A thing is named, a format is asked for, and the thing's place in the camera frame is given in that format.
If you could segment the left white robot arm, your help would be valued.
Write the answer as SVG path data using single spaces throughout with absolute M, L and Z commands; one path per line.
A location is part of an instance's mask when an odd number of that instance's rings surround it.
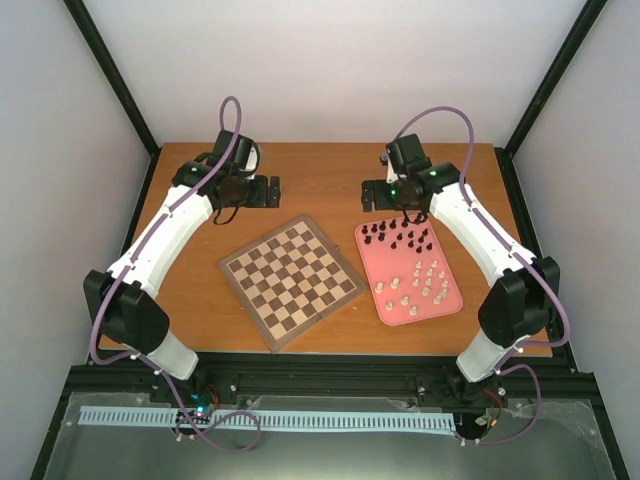
M 100 338 L 125 346 L 125 356 L 146 360 L 172 377 L 186 402 L 201 400 L 208 378 L 198 371 L 197 354 L 172 332 L 156 298 L 172 264 L 207 220 L 229 208 L 276 208 L 279 181 L 258 174 L 261 149 L 239 133 L 221 130 L 214 147 L 183 164 L 159 210 L 128 250 L 106 271 L 90 271 L 83 290 L 92 321 L 90 357 L 100 365 L 119 360 L 99 356 Z

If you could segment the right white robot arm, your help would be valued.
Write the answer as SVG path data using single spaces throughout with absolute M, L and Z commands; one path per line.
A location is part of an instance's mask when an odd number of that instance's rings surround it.
M 461 309 L 461 294 L 432 230 L 431 222 L 439 221 L 489 287 L 478 311 L 479 331 L 456 360 L 463 381 L 479 383 L 546 328 L 557 309 L 559 267 L 511 237 L 453 164 L 431 163 L 416 135 L 388 143 L 381 162 L 387 176 L 363 182 L 362 207 L 400 215 L 362 224 L 355 233 L 379 318 L 400 326 Z

